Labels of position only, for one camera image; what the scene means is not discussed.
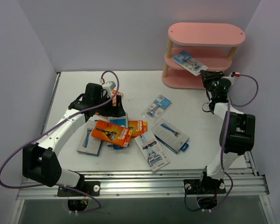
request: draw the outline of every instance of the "metal frame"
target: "metal frame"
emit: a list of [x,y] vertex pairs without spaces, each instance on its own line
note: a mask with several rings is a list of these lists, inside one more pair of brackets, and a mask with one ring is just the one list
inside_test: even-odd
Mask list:
[[[47,118],[44,129],[49,118],[53,104],[55,92],[61,73],[57,74],[55,86],[52,93]],[[269,224],[275,224],[275,217],[268,198],[268,187],[265,176],[259,176],[252,154],[245,154],[247,168],[230,169],[228,173],[234,181],[234,187],[230,196],[254,196],[258,195],[263,206],[264,214]],[[99,198],[150,198],[150,197],[184,197],[184,179],[197,179],[202,170],[168,170],[153,173],[150,171],[114,171],[114,172],[96,172],[96,171],[78,171],[85,176],[87,181],[100,181],[101,191]],[[224,179],[226,190],[230,187],[230,180]],[[35,183],[32,180],[23,180],[22,185]],[[18,223],[25,200],[64,200],[64,197],[57,197],[57,186],[49,188],[46,186],[20,189],[10,223]]]

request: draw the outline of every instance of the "blue razor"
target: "blue razor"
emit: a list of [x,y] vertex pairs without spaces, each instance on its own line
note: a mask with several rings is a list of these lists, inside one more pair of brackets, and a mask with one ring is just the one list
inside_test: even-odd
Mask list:
[[176,137],[180,135],[179,132],[175,132],[175,131],[172,130],[170,127],[168,127],[165,123],[162,123],[161,126],[162,126],[163,128],[165,128],[166,130],[172,132]]
[[90,135],[90,132],[92,131],[92,129],[88,128],[87,129],[87,135],[86,135],[86,139],[85,139],[85,143],[84,143],[84,148],[87,148],[88,146],[88,141],[89,141],[89,135]]

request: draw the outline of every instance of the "white knob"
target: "white knob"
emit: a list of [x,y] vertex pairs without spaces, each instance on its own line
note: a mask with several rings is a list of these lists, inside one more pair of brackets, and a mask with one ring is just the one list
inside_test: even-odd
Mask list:
[[185,189],[191,190],[191,188],[192,188],[191,184],[189,184],[189,183],[185,184]]
[[219,188],[223,190],[225,188],[225,185],[221,183]]
[[99,189],[100,189],[100,187],[99,187],[98,185],[95,185],[95,186],[93,187],[93,191],[94,191],[94,192],[98,192]]

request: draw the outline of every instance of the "white table surface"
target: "white table surface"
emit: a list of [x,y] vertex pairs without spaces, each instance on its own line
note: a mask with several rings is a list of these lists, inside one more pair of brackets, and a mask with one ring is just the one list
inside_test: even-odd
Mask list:
[[[62,72],[46,130],[63,116],[69,104],[81,93],[88,83],[99,84],[101,71]],[[181,90],[167,87],[161,80],[161,71],[116,71],[119,91],[124,93],[122,103],[129,120],[142,120],[140,113],[158,95],[169,98],[172,105],[163,118],[189,136],[189,148],[174,154],[163,146],[170,163],[160,170],[203,169],[220,150],[219,135],[223,120],[202,111],[207,102],[203,90]],[[115,81],[111,73],[106,81]],[[148,129],[153,126],[148,122]],[[150,167],[134,139],[123,150],[114,150],[103,143],[99,157],[79,154],[77,146],[84,126],[79,128],[61,150],[58,159],[63,168],[75,171],[150,171]],[[246,168],[245,159],[239,157],[231,168]]]

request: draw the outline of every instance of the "gray floor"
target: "gray floor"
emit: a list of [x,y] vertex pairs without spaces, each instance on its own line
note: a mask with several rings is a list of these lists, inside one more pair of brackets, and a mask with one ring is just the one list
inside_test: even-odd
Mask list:
[[[196,208],[189,198],[188,204]],[[69,215],[64,200],[27,200],[20,224],[121,223],[121,224],[266,224],[258,196],[231,196],[222,206],[208,212],[191,212],[183,198],[103,199],[102,209]]]

